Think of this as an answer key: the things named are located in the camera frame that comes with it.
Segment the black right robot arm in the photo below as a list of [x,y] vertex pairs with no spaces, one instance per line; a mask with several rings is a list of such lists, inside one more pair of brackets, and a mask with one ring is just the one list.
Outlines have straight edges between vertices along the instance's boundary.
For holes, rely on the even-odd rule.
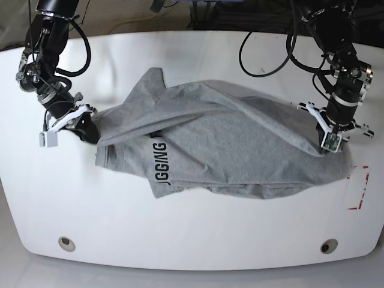
[[[82,75],[91,63],[89,41],[76,23],[77,1],[39,1],[37,15],[29,18],[29,29],[25,48],[20,59],[16,80],[21,90],[34,92],[44,107],[41,146],[57,144],[57,133],[67,130],[81,141],[97,144],[100,132],[92,121],[96,109],[88,104],[78,105],[81,93],[70,94],[71,78]],[[59,56],[64,51],[70,28],[74,28],[83,39],[86,60],[77,71],[58,67]]]

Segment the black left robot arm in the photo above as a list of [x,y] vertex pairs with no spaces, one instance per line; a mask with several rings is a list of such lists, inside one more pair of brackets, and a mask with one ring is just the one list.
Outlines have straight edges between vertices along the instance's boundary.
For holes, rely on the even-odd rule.
[[336,79],[330,84],[325,73],[316,72],[325,91],[330,95],[327,107],[320,112],[331,133],[347,141],[352,133],[368,137],[373,132],[366,126],[357,125],[355,112],[364,102],[373,71],[371,65],[357,57],[353,46],[351,15],[356,1],[296,1],[296,7],[311,35],[324,52]]

